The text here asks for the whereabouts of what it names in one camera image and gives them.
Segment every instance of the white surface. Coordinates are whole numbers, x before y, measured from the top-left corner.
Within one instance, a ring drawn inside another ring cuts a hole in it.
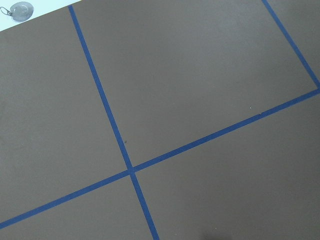
[[[68,6],[70,4],[79,2],[81,0],[0,0],[0,7],[4,7],[8,10],[10,10],[10,7],[18,2],[29,2],[34,7],[34,12],[32,16],[27,20],[31,20],[34,18],[37,18],[39,16],[42,16],[44,14],[50,13],[52,11],[55,11],[57,9],[63,8],[65,6]],[[0,12],[0,32],[3,30],[6,30],[8,28],[11,28],[13,26],[16,26],[18,24],[23,24],[23,22],[16,22],[12,19],[11,16],[4,15]]]

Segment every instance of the white background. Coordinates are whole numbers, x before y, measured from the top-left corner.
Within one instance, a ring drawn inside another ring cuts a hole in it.
[[[32,16],[28,19],[34,19],[37,18],[41,15],[50,13],[54,10],[63,8],[65,6],[68,6],[70,4],[79,2],[81,0],[0,0],[0,7],[4,7],[8,10],[10,10],[10,7],[18,2],[29,2],[33,5],[34,8],[34,12],[32,14]],[[21,24],[23,22],[16,22],[13,21],[12,17],[4,15],[0,12],[0,32],[11,28],[15,25]]]

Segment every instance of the grid square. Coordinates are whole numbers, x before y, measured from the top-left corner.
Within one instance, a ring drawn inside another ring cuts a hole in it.
[[[2,222],[126,166],[67,8],[0,42]]]
[[[6,227],[2,239],[150,240],[128,177]]]
[[[320,2],[314,0],[269,0],[268,2],[319,79]]]
[[[74,9],[134,165],[316,88],[260,1]]]
[[[160,239],[318,239],[319,102],[137,172]]]

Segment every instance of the keychain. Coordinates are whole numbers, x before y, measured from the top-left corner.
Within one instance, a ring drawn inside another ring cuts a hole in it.
[[[34,7],[31,5],[31,3],[26,1],[17,2],[10,7],[10,10],[0,6],[0,10],[4,15],[10,16],[14,21],[20,23],[28,20],[34,13]]]

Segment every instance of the floor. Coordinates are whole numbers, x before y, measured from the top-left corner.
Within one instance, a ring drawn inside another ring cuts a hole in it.
[[[318,240],[319,11],[83,0],[0,32],[0,238]]]

